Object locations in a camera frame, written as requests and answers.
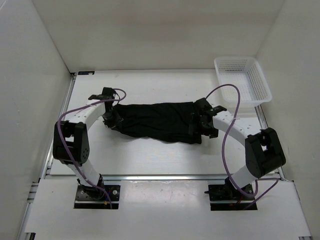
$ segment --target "white plastic basket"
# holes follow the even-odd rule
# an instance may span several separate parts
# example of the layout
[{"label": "white plastic basket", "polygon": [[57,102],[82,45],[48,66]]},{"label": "white plastic basket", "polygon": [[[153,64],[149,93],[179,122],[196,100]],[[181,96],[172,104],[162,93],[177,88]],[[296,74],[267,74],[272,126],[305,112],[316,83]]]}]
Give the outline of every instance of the white plastic basket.
[{"label": "white plastic basket", "polygon": [[[217,57],[214,66],[218,81],[238,87],[241,96],[240,107],[252,108],[269,102],[272,95],[258,61],[253,57]],[[235,108],[238,101],[236,90],[231,86],[221,88],[227,108]]]}]

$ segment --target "white floor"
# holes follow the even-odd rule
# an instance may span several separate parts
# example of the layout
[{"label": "white floor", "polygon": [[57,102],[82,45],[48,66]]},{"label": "white floor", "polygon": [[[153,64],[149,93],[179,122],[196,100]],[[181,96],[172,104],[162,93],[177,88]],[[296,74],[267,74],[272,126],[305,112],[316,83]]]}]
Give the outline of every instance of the white floor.
[{"label": "white floor", "polygon": [[[218,86],[215,70],[119,70],[96,71],[94,75],[76,78],[68,109],[86,104],[92,94],[103,87],[121,88],[127,92],[122,104],[194,102]],[[208,99],[222,105],[220,92]],[[256,112],[242,117],[260,127]],[[218,138],[202,138],[202,144],[165,143],[154,139],[136,139],[105,128],[102,118],[88,132],[90,155],[94,167],[103,175],[201,175],[225,174],[221,158],[223,132]],[[245,149],[229,137],[226,158],[231,172],[245,164]],[[58,160],[53,160],[51,175],[73,175]]]},{"label": "white floor", "polygon": [[[263,181],[259,194],[273,182]],[[118,210],[73,209],[75,179],[40,181],[26,232],[35,240],[299,240],[310,232],[292,182],[253,211],[210,211],[206,181],[122,181]]]}]

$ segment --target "black cloth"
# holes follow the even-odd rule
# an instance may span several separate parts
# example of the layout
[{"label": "black cloth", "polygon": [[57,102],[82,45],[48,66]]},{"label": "black cloth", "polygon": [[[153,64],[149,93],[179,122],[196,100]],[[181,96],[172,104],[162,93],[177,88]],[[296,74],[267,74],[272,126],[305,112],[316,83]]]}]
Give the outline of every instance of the black cloth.
[{"label": "black cloth", "polygon": [[201,134],[188,134],[192,113],[196,112],[193,102],[117,104],[114,109],[123,121],[113,130],[122,134],[134,138],[149,137],[169,143],[202,142]]}]

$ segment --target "white panel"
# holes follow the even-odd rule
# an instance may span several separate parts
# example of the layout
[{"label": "white panel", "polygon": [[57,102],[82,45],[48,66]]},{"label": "white panel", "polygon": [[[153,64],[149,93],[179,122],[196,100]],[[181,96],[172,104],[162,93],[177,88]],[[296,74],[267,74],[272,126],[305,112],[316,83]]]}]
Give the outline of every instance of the white panel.
[{"label": "white panel", "polygon": [[[273,182],[263,181],[259,194]],[[122,181],[118,210],[73,209],[77,183],[42,180],[26,225],[35,240],[298,240],[310,236],[292,182],[255,211],[210,211],[206,181]]]},{"label": "white panel", "polygon": [[0,0],[0,8],[2,7],[2,5],[4,4],[6,0]]},{"label": "white panel", "polygon": [[273,100],[263,106],[277,129],[312,236],[320,239],[320,1],[288,0],[258,54]]},{"label": "white panel", "polygon": [[[96,71],[94,75],[78,75],[68,109],[86,104],[92,94],[103,87],[121,88],[127,92],[122,104],[155,104],[194,102],[218,86],[215,70],[120,70]],[[221,103],[220,92],[209,97]],[[260,127],[254,108],[243,120]],[[218,138],[202,138],[202,144],[167,143],[151,138],[133,138],[106,128],[102,118],[88,131],[90,161],[103,175],[148,174],[225,174],[221,157],[224,133]],[[232,173],[245,165],[245,148],[228,137],[226,158]],[[60,161],[54,160],[50,174],[73,175]]]},{"label": "white panel", "polygon": [[284,0],[33,0],[69,70],[210,69],[255,56]]},{"label": "white panel", "polygon": [[16,239],[70,74],[33,3],[0,8],[0,239]]}]

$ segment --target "purple cable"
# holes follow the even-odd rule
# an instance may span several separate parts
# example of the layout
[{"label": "purple cable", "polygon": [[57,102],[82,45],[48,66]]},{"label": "purple cable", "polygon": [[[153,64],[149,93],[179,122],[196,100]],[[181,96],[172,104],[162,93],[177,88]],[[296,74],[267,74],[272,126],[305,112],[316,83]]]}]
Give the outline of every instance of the purple cable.
[{"label": "purple cable", "polygon": [[252,198],[252,197],[255,197],[257,194],[258,194],[258,182],[257,180],[255,180],[255,191],[253,194],[249,194],[249,193],[246,193],[245,191],[243,191],[241,189],[241,187],[239,187],[237,185],[237,183],[234,181],[234,179],[232,178],[232,175],[228,169],[228,166],[227,166],[227,161],[226,161],[226,156],[225,156],[225,147],[226,147],[226,140],[227,140],[227,136],[231,130],[231,128],[233,127],[233,125],[235,124],[235,121],[236,121],[236,117],[237,117],[237,114],[238,114],[238,110],[239,110],[239,106],[240,106],[240,91],[239,89],[233,85],[233,84],[222,84],[220,86],[217,86],[215,89],[213,89],[211,92],[209,92],[209,94],[205,97],[205,99],[207,99],[213,92],[215,92],[216,90],[222,88],[222,87],[227,87],[227,86],[230,86],[230,87],[233,87],[235,88],[236,92],[237,92],[237,95],[238,95],[238,101],[237,101],[237,104],[236,104],[236,107],[235,107],[235,111],[234,111],[234,115],[233,115],[233,120],[230,124],[230,126],[227,128],[227,130],[225,131],[225,135],[223,137],[223,141],[222,141],[222,149],[221,149],[221,154],[222,154],[222,162],[223,162],[223,166],[224,166],[224,169],[225,169],[225,172],[226,174],[228,175],[229,177],[229,180],[230,182],[235,186],[235,188],[244,196],[248,197],[248,198]]},{"label": "purple cable", "polygon": [[275,183],[271,187],[269,187],[264,193],[262,193],[259,197],[257,197],[253,202],[251,202],[248,206],[246,206],[243,210],[247,210],[248,208],[250,208],[259,199],[261,199],[264,195],[266,195],[266,193],[269,192],[279,182],[279,178],[276,178],[276,177],[260,178],[258,181],[267,181],[267,180],[275,180]]},{"label": "purple cable", "polygon": [[76,112],[76,111],[80,111],[80,110],[83,110],[83,109],[87,109],[89,107],[91,107],[92,105],[97,105],[97,104],[101,104],[101,103],[105,103],[105,102],[120,102],[122,101],[123,99],[126,98],[127,96],[127,93],[120,89],[120,88],[114,88],[113,90],[117,90],[117,91],[121,91],[124,93],[124,96],[122,98],[119,98],[119,99],[105,99],[105,100],[100,100],[100,101],[96,101],[94,103],[91,103],[90,105],[85,105],[85,106],[82,106],[82,107],[78,107],[76,109],[72,109],[72,110],[69,110],[69,111],[66,111],[65,113],[63,113],[59,119],[58,119],[58,132],[59,132],[59,136],[60,136],[60,139],[62,141],[62,144],[66,150],[66,152],[68,153],[68,156],[69,158],[71,159],[73,165],[75,166],[76,170],[79,172],[79,174],[81,175],[81,177],[83,177],[83,179],[89,184],[91,185],[92,187],[96,188],[96,189],[99,189],[100,191],[104,192],[104,194],[106,195],[106,198],[108,199],[109,201],[109,204],[110,204],[110,209],[112,209],[112,203],[111,203],[111,199],[110,199],[110,196],[109,194],[107,193],[107,191],[100,187],[100,186],[97,186],[95,185],[94,183],[92,183],[90,180],[87,179],[87,177],[85,176],[85,174],[80,170],[79,166],[78,166],[78,163],[76,162],[76,160],[74,159],[74,156],[72,155],[72,153],[70,152],[68,146],[67,146],[67,143],[65,141],[65,138],[62,134],[62,130],[61,130],[61,120],[64,116],[66,116],[67,114],[70,114],[70,113],[73,113],[73,112]]}]

